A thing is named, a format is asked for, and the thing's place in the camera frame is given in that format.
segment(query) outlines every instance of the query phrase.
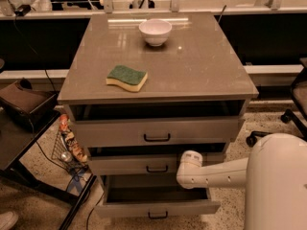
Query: white bowl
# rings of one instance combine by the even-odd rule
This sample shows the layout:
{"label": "white bowl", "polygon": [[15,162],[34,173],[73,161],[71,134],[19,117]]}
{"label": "white bowl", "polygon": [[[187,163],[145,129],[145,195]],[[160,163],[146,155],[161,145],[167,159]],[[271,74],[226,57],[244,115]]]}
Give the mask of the white bowl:
{"label": "white bowl", "polygon": [[151,46],[162,45],[169,37],[172,24],[162,19],[150,19],[139,25],[144,40]]}

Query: open drawer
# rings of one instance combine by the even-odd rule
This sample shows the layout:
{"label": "open drawer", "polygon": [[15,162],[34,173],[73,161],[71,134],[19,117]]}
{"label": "open drawer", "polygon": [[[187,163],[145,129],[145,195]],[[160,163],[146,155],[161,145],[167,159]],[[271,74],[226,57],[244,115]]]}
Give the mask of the open drawer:
{"label": "open drawer", "polygon": [[105,179],[104,201],[96,206],[102,218],[215,214],[219,202],[208,198],[205,189],[186,190],[176,181],[175,173],[163,175],[116,175]]}
{"label": "open drawer", "polygon": [[244,120],[236,117],[78,121],[83,147],[150,146],[234,141]]}
{"label": "open drawer", "polygon": [[88,148],[88,166],[96,175],[176,173],[186,150],[202,154],[203,165],[222,163],[224,144],[177,144]]}

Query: floor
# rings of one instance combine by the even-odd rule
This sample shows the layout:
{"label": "floor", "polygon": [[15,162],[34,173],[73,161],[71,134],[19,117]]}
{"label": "floor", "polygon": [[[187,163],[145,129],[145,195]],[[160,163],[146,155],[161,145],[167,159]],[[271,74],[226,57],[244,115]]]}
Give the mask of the floor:
{"label": "floor", "polygon": [[[250,148],[246,144],[246,137],[252,130],[269,130],[300,135],[292,124],[283,124],[279,117],[286,108],[295,109],[291,101],[251,102],[245,114],[245,124],[237,140],[230,145],[226,153],[226,160],[247,157]],[[52,152],[58,133],[58,122],[39,139],[42,150],[47,158],[53,162]],[[36,176],[37,179],[48,182],[63,190],[68,187],[71,176],[68,172],[47,160],[38,145],[33,147],[22,157],[22,163]],[[85,174],[80,181],[88,178]],[[244,189],[211,189],[212,199],[221,202],[222,206],[215,215],[168,217],[152,220],[148,218],[101,218],[92,211],[103,195],[99,183],[94,183],[86,202],[81,206],[69,229],[203,229],[203,230],[242,230],[244,227]],[[47,195],[37,193],[23,186],[18,186],[0,177],[0,213],[15,210],[19,214],[19,222],[15,229],[59,229],[70,207],[68,204],[53,199]]]}

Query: black table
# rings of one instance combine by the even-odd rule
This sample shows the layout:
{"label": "black table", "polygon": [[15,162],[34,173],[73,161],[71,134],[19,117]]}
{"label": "black table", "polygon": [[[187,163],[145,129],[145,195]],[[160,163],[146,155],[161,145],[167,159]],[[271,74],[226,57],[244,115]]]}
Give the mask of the black table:
{"label": "black table", "polygon": [[56,110],[46,114],[36,131],[30,132],[15,124],[5,111],[0,109],[0,175],[69,203],[72,206],[71,210],[60,227],[60,229],[67,229],[86,198],[96,176],[91,174],[81,193],[79,195],[73,195],[37,180],[19,161],[58,117],[59,113]]}

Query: cabinet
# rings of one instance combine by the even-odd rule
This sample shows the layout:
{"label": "cabinet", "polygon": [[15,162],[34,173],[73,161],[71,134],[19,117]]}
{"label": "cabinet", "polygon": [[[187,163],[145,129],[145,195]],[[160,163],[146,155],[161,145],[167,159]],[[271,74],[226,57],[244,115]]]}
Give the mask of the cabinet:
{"label": "cabinet", "polygon": [[[137,31],[152,17],[173,24],[157,48]],[[210,13],[92,16],[59,102],[104,189],[100,216],[161,219],[218,210],[209,190],[181,188],[176,173],[186,150],[203,154],[203,165],[224,161],[257,96],[231,52]],[[148,71],[140,92],[106,85],[116,64]]]}

